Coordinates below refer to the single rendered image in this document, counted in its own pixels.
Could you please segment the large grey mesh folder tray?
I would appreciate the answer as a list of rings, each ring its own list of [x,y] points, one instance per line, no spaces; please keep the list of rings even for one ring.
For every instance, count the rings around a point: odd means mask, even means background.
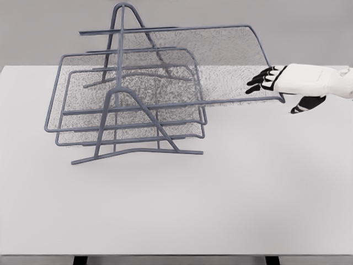
[[[86,31],[86,35],[107,35],[118,47],[118,30]],[[196,59],[204,99],[202,105],[235,105],[283,102],[273,91],[246,94],[246,83],[269,66],[263,46],[249,25],[126,29],[123,50],[160,47],[188,49]]]

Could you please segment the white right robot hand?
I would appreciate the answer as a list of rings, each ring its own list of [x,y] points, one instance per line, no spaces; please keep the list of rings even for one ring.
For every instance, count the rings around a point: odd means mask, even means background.
[[[281,94],[301,95],[300,101],[290,110],[291,114],[303,113],[321,105],[329,94],[329,81],[337,73],[335,69],[291,63],[271,66],[247,82],[245,93],[260,90]]]

